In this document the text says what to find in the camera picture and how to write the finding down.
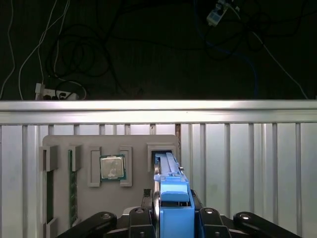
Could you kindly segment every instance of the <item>white metal wall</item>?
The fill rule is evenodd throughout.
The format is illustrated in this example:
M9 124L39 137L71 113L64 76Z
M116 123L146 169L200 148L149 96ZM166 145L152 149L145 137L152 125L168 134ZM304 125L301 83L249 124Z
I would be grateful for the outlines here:
M317 237L317 123L3 125L1 234L40 238L38 147L48 134L176 134L201 201L232 217L251 211Z

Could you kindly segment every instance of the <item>green circuit board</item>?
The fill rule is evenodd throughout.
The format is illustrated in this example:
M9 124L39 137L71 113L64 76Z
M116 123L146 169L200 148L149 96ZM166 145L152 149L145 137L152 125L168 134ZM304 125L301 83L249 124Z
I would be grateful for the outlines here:
M69 168L69 226L72 227L77 220L77 172L72 170L73 151L68 151Z

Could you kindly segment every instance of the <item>small black component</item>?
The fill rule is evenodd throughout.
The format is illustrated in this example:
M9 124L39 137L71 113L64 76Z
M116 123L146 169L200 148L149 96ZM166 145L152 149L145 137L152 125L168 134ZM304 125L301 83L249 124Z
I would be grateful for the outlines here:
M52 97L50 95L45 95L43 97L43 100L51 100L51 99L52 99Z
M129 238L155 238L151 215L148 209L138 207L130 212Z
M200 220L205 237L231 238L228 227L223 225L219 212L213 208L200 209Z

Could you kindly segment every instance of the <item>aluminum rail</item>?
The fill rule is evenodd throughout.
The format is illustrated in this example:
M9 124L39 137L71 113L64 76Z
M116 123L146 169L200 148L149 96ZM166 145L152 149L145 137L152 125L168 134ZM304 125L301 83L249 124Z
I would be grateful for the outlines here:
M0 124L317 122L316 101L1 102Z
M317 100L267 101L3 101L1 112L317 109Z

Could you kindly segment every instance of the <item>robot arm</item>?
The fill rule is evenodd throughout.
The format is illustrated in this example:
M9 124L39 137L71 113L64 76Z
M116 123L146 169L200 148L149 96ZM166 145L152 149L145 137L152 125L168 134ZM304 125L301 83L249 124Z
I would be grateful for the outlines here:
M126 209L118 219L97 213L57 238L299 238L250 212L231 220L203 207L175 157L157 152L154 158L155 185L144 189L140 207Z

